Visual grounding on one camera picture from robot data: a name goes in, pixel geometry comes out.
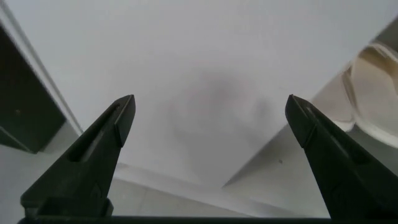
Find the dark object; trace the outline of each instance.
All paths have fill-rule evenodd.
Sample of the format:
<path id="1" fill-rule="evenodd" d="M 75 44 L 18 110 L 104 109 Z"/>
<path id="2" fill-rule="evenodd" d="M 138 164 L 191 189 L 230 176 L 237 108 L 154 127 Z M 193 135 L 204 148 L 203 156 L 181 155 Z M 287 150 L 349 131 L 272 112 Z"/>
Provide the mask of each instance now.
<path id="1" fill-rule="evenodd" d="M 329 219 L 111 217 L 106 198 L 135 113 L 115 101 L 22 196 L 20 223 L 396 223 L 398 178 L 309 102 L 289 96 L 286 117 L 328 207 Z"/>
<path id="2" fill-rule="evenodd" d="M 65 117 L 0 27 L 0 144 L 36 153 Z"/>

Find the tile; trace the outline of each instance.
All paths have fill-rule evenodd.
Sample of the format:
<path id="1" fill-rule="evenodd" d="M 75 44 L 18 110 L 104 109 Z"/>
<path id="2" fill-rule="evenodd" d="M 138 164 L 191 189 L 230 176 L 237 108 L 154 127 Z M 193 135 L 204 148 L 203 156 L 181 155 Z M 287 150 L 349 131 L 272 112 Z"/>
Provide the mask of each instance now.
<path id="1" fill-rule="evenodd" d="M 138 215 L 177 217 L 247 217 L 243 214 L 149 189 Z"/>
<path id="2" fill-rule="evenodd" d="M 113 204 L 112 215 L 137 215 L 147 188 L 113 179 L 108 198 Z"/>

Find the white tile floor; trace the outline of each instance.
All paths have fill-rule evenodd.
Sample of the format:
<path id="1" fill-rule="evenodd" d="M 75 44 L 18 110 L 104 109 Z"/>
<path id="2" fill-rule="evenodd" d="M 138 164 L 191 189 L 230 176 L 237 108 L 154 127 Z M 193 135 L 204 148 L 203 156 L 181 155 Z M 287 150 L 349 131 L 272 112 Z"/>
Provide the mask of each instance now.
<path id="1" fill-rule="evenodd" d="M 248 217 L 116 179 L 112 181 L 108 198 L 114 206 L 113 215 Z"/>

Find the white surface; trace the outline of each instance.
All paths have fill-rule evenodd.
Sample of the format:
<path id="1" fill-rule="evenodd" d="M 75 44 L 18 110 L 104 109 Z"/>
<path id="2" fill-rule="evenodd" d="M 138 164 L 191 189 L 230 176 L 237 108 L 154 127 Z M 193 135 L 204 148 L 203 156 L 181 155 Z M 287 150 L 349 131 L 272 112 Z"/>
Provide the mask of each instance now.
<path id="1" fill-rule="evenodd" d="M 224 190 L 308 217 L 330 217 L 310 164 L 289 126 Z"/>
<path id="2" fill-rule="evenodd" d="M 21 195 L 68 149 L 77 138 L 64 124 L 44 152 L 30 154 L 0 145 L 0 223 L 17 223 L 24 217 Z"/>
<path id="3" fill-rule="evenodd" d="M 397 1 L 6 1 L 83 129 L 137 113 L 120 161 L 220 187 L 397 14 Z"/>
<path id="4" fill-rule="evenodd" d="M 113 179 L 108 198 L 112 215 L 176 217 L 248 217 L 240 213 Z"/>
<path id="5" fill-rule="evenodd" d="M 196 200 L 197 202 L 214 205 L 252 217 L 305 217 L 303 214 L 296 214 L 286 209 L 269 205 L 266 202 L 255 202 L 236 194 L 229 194 L 222 189 L 189 184 L 178 179 L 124 164 L 118 164 L 113 177 L 114 179 L 137 183 L 172 195 Z"/>

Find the white wall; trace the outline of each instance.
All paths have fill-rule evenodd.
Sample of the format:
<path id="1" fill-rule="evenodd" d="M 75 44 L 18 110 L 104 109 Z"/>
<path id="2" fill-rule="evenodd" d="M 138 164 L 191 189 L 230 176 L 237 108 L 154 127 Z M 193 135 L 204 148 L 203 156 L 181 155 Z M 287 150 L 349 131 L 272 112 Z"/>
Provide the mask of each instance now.
<path id="1" fill-rule="evenodd" d="M 120 161 L 226 183 L 397 1 L 6 1 L 79 125 L 135 94 Z"/>

